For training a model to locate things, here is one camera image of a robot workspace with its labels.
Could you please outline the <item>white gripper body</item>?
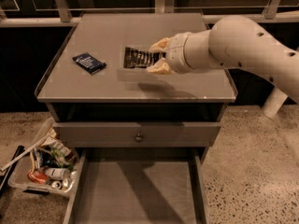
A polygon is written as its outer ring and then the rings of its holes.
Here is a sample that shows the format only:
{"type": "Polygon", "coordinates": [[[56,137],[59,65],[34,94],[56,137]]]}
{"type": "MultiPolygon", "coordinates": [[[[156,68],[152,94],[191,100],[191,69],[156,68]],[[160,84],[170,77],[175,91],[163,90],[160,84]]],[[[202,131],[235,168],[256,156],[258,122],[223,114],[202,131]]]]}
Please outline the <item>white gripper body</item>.
{"type": "Polygon", "coordinates": [[[165,59],[170,68],[178,74],[191,73],[193,69],[185,59],[185,45],[191,35],[190,32],[174,35],[168,42],[165,59]]]}

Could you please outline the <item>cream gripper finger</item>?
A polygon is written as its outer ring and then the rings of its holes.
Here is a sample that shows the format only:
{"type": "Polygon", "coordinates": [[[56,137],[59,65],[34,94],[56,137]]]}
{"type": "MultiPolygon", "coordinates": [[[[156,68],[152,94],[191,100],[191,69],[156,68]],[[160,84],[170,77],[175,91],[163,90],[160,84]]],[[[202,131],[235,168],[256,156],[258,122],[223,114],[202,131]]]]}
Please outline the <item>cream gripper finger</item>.
{"type": "Polygon", "coordinates": [[[149,48],[149,52],[166,52],[169,42],[171,41],[170,37],[165,37],[155,44],[151,45],[149,48]]]}
{"type": "Polygon", "coordinates": [[[147,67],[146,70],[155,75],[172,75],[174,73],[165,58],[162,58],[154,65],[147,67]]]}

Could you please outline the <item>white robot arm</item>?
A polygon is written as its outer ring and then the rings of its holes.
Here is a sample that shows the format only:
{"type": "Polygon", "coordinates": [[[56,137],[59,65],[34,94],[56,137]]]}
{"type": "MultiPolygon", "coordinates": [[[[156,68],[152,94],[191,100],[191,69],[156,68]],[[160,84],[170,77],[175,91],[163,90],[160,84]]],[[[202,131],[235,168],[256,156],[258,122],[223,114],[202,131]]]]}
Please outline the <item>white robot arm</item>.
{"type": "Polygon", "coordinates": [[[149,51],[165,54],[147,68],[150,73],[241,69],[269,81],[299,103],[299,52],[247,17],[226,16],[209,30],[166,37],[149,51]]]}

